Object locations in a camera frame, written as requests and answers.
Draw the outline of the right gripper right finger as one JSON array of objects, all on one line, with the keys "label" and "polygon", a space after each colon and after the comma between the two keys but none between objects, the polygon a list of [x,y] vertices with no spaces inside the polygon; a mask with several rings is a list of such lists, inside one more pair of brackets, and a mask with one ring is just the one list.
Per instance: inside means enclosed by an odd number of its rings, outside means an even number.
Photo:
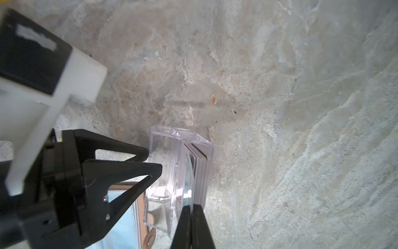
[{"label": "right gripper right finger", "polygon": [[201,205],[194,204],[192,211],[192,248],[215,249],[209,226]]}]

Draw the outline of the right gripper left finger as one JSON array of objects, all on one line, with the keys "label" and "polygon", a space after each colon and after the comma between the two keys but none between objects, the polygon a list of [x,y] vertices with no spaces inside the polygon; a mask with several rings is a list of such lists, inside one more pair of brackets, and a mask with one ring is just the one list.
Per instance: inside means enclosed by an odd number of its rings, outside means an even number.
[{"label": "right gripper left finger", "polygon": [[190,249],[191,248],[191,209],[184,206],[180,219],[173,237],[170,249]]}]

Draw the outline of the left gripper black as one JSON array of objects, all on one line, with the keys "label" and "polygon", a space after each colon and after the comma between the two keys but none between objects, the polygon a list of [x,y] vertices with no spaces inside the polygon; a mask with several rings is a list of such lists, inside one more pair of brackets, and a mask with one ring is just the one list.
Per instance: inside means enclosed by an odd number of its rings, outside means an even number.
[{"label": "left gripper black", "polygon": [[[132,154],[98,160],[97,150]],[[84,130],[52,132],[25,180],[11,197],[1,186],[1,248],[28,241],[32,249],[84,249],[103,239],[133,202],[162,174],[145,163],[149,149]],[[107,201],[112,186],[129,188]]]}]

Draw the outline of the clear acrylic card stand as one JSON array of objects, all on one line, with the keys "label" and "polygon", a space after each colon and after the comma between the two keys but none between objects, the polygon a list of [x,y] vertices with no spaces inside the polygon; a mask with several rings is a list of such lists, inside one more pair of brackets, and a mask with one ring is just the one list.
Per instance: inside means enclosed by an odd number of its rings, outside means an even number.
[{"label": "clear acrylic card stand", "polygon": [[161,125],[151,127],[148,160],[153,164],[161,164],[163,170],[161,176],[146,190],[144,222],[149,224],[149,215],[153,215],[152,227],[170,238],[174,236],[181,215],[176,201],[185,154],[190,154],[193,164],[193,156],[186,147],[189,143],[198,146],[208,158],[208,192],[214,156],[213,143],[191,130]]}]

